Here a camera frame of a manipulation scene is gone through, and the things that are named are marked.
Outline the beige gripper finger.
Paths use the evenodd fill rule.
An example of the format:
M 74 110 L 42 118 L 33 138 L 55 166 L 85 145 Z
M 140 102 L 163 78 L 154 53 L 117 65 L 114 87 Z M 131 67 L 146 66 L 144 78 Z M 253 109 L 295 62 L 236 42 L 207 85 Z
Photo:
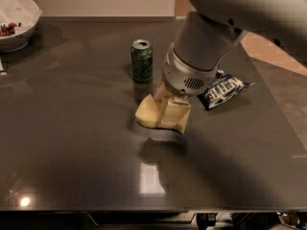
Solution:
M 186 129 L 190 116 L 191 104 L 181 97 L 164 98 L 158 126 L 166 129 Z
M 164 98 L 169 98 L 171 95 L 172 93 L 166 89 L 163 77 L 160 77 L 157 83 L 157 87 L 154 91 L 153 98 L 156 101 L 161 102 Z

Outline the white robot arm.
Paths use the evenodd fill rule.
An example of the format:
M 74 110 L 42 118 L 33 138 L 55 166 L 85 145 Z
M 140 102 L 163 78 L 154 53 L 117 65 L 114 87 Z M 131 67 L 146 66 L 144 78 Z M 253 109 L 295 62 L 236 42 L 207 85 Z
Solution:
M 307 62 L 307 0 L 189 0 L 188 12 L 166 55 L 154 98 L 156 127 L 183 132 L 189 98 L 201 94 L 224 55 L 245 33 L 259 34 L 301 64 Z

